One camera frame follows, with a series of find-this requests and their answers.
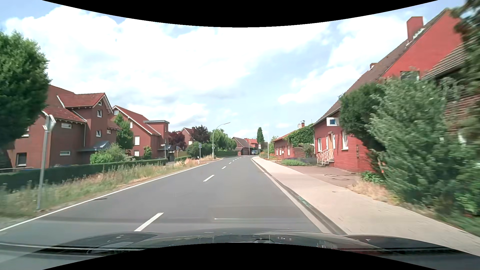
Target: chimney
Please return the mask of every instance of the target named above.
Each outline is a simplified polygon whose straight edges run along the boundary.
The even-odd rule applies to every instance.
[[[407,35],[408,35],[408,42],[412,42],[413,37],[416,33],[423,28],[423,17],[411,17],[407,21]]]

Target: white railing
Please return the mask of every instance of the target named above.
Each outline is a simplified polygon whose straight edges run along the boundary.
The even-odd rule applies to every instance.
[[[317,154],[317,163],[325,163],[333,159],[333,149],[325,149]]]

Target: red brick house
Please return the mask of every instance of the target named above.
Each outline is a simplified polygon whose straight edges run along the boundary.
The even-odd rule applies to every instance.
[[[57,123],[49,133],[46,168],[55,165],[90,163],[90,155],[116,141],[120,128],[110,121],[113,115],[105,93],[75,94],[48,87],[47,107],[31,125],[23,138],[15,140],[7,150],[13,168],[40,168],[46,116]]]
[[[182,130],[180,130],[180,132],[185,136],[186,146],[185,146],[185,149],[183,149],[185,151],[187,147],[193,143],[193,140],[192,140],[193,129],[184,127],[182,128]]]
[[[120,106],[113,107],[112,121],[118,114],[121,114],[124,120],[130,122],[130,128],[133,130],[134,146],[131,155],[141,157],[144,155],[144,147],[152,148],[152,158],[168,157],[173,151],[169,145],[168,124],[165,120],[148,120],[145,116],[127,110]]]
[[[247,142],[247,140],[238,137],[233,137],[233,139],[237,143],[235,151],[238,151],[239,156],[248,156],[252,154],[253,147]]]
[[[370,69],[346,93],[380,78],[402,78],[412,73],[422,78],[462,42],[460,34],[454,31],[458,22],[450,16],[449,9],[443,10],[426,25],[423,25],[423,17],[411,17],[407,21],[407,39],[378,63],[370,64]],[[337,101],[313,124],[318,163],[352,172],[371,170],[366,156],[368,149],[360,140],[344,134],[338,122],[339,114],[340,102]]]
[[[301,122],[301,127],[305,126],[305,122]],[[274,155],[277,159],[283,160],[287,158],[295,158],[295,157],[305,157],[305,154],[299,147],[293,147],[292,144],[288,140],[284,140],[285,137],[290,135],[292,132],[289,132],[276,140],[272,141],[274,144]]]

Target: hedge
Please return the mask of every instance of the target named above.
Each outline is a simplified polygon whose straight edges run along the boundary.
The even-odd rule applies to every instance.
[[[89,176],[108,170],[116,170],[119,166],[132,167],[135,165],[143,166],[148,164],[165,165],[166,163],[167,159],[156,159],[53,167],[45,169],[44,181],[49,184],[60,184],[69,179]],[[7,191],[12,191],[29,185],[30,181],[32,186],[36,186],[38,185],[39,178],[40,169],[2,173],[0,174],[0,184],[3,184]]]
[[[184,157],[175,158],[175,162],[177,162],[177,161],[185,161],[185,160],[187,160],[187,158],[189,158],[189,156],[184,156]]]
[[[215,151],[215,156],[217,158],[237,156],[237,155],[238,155],[237,151]]]

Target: sign post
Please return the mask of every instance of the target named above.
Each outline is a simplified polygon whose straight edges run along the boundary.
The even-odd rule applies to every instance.
[[[198,143],[198,148],[199,148],[199,152],[200,152],[200,155],[198,157],[198,164],[200,164],[200,160],[202,159],[202,143]]]
[[[53,115],[49,114],[45,117],[45,125],[43,129],[45,134],[43,135],[43,149],[42,149],[42,167],[40,168],[40,179],[38,181],[38,195],[36,199],[36,209],[40,210],[40,200],[42,198],[42,186],[43,186],[43,176],[45,174],[45,163],[47,162],[47,142],[48,142],[48,133],[52,131],[53,127],[57,123]]]

